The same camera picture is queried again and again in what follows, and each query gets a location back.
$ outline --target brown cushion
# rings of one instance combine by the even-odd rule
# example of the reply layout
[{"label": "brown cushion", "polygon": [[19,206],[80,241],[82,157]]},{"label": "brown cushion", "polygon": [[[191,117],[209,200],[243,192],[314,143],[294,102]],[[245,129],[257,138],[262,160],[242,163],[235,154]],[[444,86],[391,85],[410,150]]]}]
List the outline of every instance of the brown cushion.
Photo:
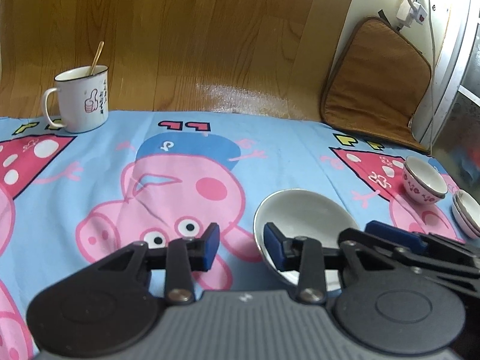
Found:
[{"label": "brown cushion", "polygon": [[378,17],[355,28],[322,93],[323,121],[426,152],[409,121],[429,86],[425,57]]}]

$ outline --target wood panel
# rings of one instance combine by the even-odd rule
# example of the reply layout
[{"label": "wood panel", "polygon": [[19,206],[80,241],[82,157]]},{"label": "wood panel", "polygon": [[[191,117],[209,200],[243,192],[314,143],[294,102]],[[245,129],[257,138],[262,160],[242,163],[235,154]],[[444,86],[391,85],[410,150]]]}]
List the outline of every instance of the wood panel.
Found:
[{"label": "wood panel", "polygon": [[40,115],[54,76],[104,40],[110,109],[319,120],[350,2],[1,0],[0,116]]}]

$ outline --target white enamel mug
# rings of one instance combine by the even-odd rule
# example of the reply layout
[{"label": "white enamel mug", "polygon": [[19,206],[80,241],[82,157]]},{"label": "white enamel mug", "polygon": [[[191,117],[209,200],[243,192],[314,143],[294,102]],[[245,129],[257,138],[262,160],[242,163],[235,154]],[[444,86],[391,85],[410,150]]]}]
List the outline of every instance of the white enamel mug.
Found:
[{"label": "white enamel mug", "polygon": [[[93,130],[109,117],[107,94],[108,67],[98,65],[87,76],[90,66],[78,67],[58,74],[55,87],[47,89],[42,96],[43,116],[55,128],[65,128],[71,133]],[[47,99],[57,93],[62,123],[55,123],[47,110]]]}]

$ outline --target pig eye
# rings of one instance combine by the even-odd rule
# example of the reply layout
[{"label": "pig eye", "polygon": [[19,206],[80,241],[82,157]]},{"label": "pig eye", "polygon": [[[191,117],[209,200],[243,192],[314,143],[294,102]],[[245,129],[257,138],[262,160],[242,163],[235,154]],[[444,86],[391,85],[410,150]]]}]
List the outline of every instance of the pig eye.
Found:
[{"label": "pig eye", "polygon": [[200,233],[202,227],[197,220],[193,218],[183,218],[177,224],[177,230],[184,238],[193,238]]},{"label": "pig eye", "polygon": [[143,241],[148,244],[148,248],[157,249],[167,246],[165,236],[159,231],[150,231],[143,236]]}]

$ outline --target gray gripper base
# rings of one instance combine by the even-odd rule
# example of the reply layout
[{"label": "gray gripper base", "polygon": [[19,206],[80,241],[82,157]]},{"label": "gray gripper base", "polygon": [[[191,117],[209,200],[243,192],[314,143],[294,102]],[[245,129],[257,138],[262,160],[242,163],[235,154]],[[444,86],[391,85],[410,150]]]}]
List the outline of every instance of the gray gripper base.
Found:
[{"label": "gray gripper base", "polygon": [[[59,360],[41,352],[36,360]],[[151,333],[101,360],[406,360],[348,339],[326,310],[286,291],[207,291],[190,306],[167,309]],[[449,349],[408,360],[461,360]]]}]

